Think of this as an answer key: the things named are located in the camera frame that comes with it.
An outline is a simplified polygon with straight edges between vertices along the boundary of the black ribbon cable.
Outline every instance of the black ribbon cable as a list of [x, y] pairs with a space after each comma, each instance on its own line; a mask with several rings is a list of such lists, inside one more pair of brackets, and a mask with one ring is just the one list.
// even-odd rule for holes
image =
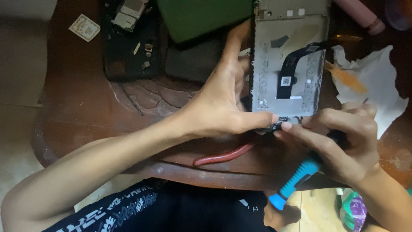
[[297, 78], [295, 77], [295, 71], [297, 63], [300, 58], [309, 55], [311, 53], [326, 49], [330, 46], [328, 41], [320, 43], [311, 43], [306, 47], [291, 52], [283, 62], [283, 66], [278, 78], [278, 92], [276, 99], [290, 99], [292, 93], [292, 85], [296, 84]]

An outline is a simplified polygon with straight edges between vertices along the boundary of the hand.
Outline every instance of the hand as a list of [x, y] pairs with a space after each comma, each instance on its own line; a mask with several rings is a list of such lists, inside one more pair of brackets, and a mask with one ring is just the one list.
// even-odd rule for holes
[[[303, 127], [282, 123], [282, 131], [275, 132], [281, 140], [290, 135], [315, 150], [324, 160], [325, 174], [344, 184], [355, 185], [378, 167], [377, 124], [373, 120], [376, 108], [370, 104], [345, 103], [342, 110], [323, 109], [303, 121]], [[343, 150], [330, 138], [311, 129], [325, 126], [346, 133], [349, 145]]]
[[238, 59], [242, 41], [250, 35], [250, 20], [229, 32], [218, 65], [199, 93], [176, 116], [192, 138], [241, 134], [277, 122], [270, 112], [243, 112], [240, 92], [249, 72], [249, 58]]

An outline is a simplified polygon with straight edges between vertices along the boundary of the metal plate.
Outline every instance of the metal plate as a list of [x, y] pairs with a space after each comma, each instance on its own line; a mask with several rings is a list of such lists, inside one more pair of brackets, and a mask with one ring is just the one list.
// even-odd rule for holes
[[278, 74], [285, 57], [309, 43], [327, 39], [329, 0], [256, 1], [252, 49], [251, 109], [283, 119], [313, 115], [318, 106], [325, 51], [302, 57], [290, 99], [276, 99]]

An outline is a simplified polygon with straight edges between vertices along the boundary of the qr code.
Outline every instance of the qr code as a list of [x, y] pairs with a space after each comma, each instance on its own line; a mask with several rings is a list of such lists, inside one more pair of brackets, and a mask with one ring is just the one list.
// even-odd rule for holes
[[319, 46], [310, 46], [306, 51], [307, 52], [314, 52], [314, 51], [316, 51], [316, 49], [318, 49], [319, 48]]
[[281, 80], [281, 86], [290, 86], [290, 82], [292, 80], [291, 76], [284, 76]]

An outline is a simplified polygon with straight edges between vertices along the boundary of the green phone case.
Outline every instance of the green phone case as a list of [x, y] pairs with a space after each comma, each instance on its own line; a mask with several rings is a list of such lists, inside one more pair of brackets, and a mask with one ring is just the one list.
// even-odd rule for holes
[[252, 15], [252, 0], [157, 0], [157, 5], [176, 43]]

